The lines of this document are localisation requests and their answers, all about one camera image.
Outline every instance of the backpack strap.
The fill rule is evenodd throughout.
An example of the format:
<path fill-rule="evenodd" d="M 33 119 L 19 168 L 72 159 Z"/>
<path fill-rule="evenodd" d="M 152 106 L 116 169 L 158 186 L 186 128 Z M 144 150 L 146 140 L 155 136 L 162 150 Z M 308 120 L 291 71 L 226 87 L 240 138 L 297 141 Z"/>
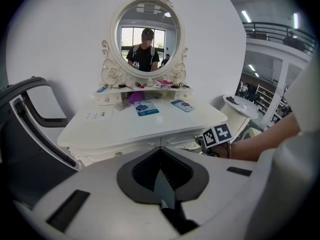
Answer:
<path fill-rule="evenodd" d="M 136 45 L 133 47 L 132 58 L 134 58 L 135 55 L 137 54 L 137 50 L 138 50 L 138 48 L 140 47 L 140 45 L 141 45 L 141 43 L 136 44 Z"/>
<path fill-rule="evenodd" d="M 151 46 L 151 61 L 150 61 L 150 65 L 152 64 L 152 60 L 153 60 L 153 58 L 154 58 L 154 56 L 155 56 L 155 53 L 156 53 L 156 49 L 153 47 L 153 46 Z"/>

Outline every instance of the oval mirror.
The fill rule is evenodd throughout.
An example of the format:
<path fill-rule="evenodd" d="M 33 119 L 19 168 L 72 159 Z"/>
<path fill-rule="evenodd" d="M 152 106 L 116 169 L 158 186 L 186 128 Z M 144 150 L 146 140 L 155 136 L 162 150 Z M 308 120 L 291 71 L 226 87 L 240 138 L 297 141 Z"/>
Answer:
<path fill-rule="evenodd" d="M 173 57 L 177 27 L 170 12 L 160 5 L 135 4 L 118 22 L 116 44 L 130 66 L 141 72 L 153 72 Z"/>

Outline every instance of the human arm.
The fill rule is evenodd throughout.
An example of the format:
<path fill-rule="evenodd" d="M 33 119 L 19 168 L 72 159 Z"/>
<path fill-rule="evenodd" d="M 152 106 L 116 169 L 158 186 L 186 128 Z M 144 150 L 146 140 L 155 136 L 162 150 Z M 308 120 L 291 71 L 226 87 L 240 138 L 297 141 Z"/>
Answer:
<path fill-rule="evenodd" d="M 159 54 L 155 51 L 154 56 L 152 58 L 151 71 L 156 71 L 158 69 Z"/>
<path fill-rule="evenodd" d="M 158 62 L 152 62 L 151 71 L 156 71 L 158 69 Z"/>
<path fill-rule="evenodd" d="M 126 56 L 126 59 L 128 60 L 128 64 L 129 64 L 131 67 L 134 66 L 134 62 L 135 62 L 135 60 L 134 60 L 134 58 L 133 58 L 133 54 L 134 54 L 134 48 L 132 47 L 132 48 L 129 50 L 127 56 Z"/>
<path fill-rule="evenodd" d="M 274 149 L 284 140 L 297 135 L 300 131 L 294 113 L 290 113 L 263 133 L 231 144 L 231 158 L 257 161 L 260 154 Z"/>
<path fill-rule="evenodd" d="M 134 66 L 134 62 L 128 59 L 128 64 L 133 67 Z"/>

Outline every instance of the balcony railing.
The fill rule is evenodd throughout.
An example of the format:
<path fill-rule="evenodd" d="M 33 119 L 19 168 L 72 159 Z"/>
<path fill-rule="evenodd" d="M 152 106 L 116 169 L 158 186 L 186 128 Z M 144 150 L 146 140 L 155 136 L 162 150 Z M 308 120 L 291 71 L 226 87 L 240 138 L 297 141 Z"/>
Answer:
<path fill-rule="evenodd" d="M 300 29 L 270 22 L 243 22 L 242 24 L 247 38 L 287 45 L 308 55 L 312 55 L 315 51 L 315 37 Z"/>

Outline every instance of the ceiling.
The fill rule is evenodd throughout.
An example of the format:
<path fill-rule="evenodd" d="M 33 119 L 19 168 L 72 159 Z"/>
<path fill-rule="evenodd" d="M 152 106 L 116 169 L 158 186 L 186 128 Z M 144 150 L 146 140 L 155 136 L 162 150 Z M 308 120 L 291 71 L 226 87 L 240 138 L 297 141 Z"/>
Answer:
<path fill-rule="evenodd" d="M 270 22 L 294 26 L 293 14 L 298 13 L 299 29 L 313 34 L 308 19 L 293 0 L 230 0 L 241 18 L 246 11 L 252 22 Z"/>
<path fill-rule="evenodd" d="M 246 11 L 252 22 L 270 22 L 294 26 L 293 14 L 298 13 L 299 29 L 312 34 L 307 18 L 293 0 L 230 0 L 242 22 L 247 22 L 241 11 Z M 251 64 L 259 79 L 277 86 L 282 62 L 272 56 L 246 51 L 242 72 L 256 77 L 248 66 Z M 301 72 L 301 68 L 290 64 L 285 83 L 289 87 Z"/>
<path fill-rule="evenodd" d="M 277 86 L 281 73 L 281 60 L 269 55 L 253 51 L 246 51 L 242 72 L 247 75 L 256 77 L 255 72 L 253 72 L 248 66 L 249 64 L 253 66 L 256 73 L 259 75 L 259 79 Z M 289 63 L 285 80 L 286 86 L 289 87 L 301 71 L 301 68 Z"/>
<path fill-rule="evenodd" d="M 165 16 L 167 11 L 160 6 L 156 8 L 155 6 L 157 5 L 152 3 L 145 3 L 143 6 L 135 5 L 122 16 L 121 20 L 157 22 L 174 26 L 172 17 Z"/>

